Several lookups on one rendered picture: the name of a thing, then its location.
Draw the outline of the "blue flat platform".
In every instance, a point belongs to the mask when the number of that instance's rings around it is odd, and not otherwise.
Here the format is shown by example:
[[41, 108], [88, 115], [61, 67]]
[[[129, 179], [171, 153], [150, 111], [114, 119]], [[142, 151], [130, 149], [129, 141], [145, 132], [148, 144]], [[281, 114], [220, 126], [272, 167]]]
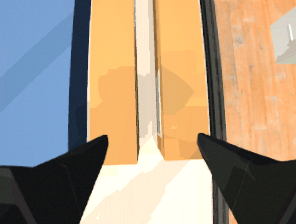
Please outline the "blue flat platform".
[[0, 0], [0, 165], [87, 142], [91, 0]]

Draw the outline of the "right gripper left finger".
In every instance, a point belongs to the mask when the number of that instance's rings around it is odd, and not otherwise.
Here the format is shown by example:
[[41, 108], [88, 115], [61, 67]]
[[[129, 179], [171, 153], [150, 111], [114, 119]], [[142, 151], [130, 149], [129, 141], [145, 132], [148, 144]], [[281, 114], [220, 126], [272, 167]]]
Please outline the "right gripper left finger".
[[80, 224], [104, 164], [108, 135], [34, 167], [0, 165], [0, 203], [28, 224]]

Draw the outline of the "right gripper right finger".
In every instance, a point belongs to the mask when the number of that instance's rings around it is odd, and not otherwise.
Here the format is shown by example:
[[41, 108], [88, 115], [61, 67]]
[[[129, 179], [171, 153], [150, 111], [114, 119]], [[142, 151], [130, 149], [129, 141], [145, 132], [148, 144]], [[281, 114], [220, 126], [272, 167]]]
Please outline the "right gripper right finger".
[[279, 161], [205, 133], [197, 145], [237, 224], [287, 224], [296, 209], [296, 159]]

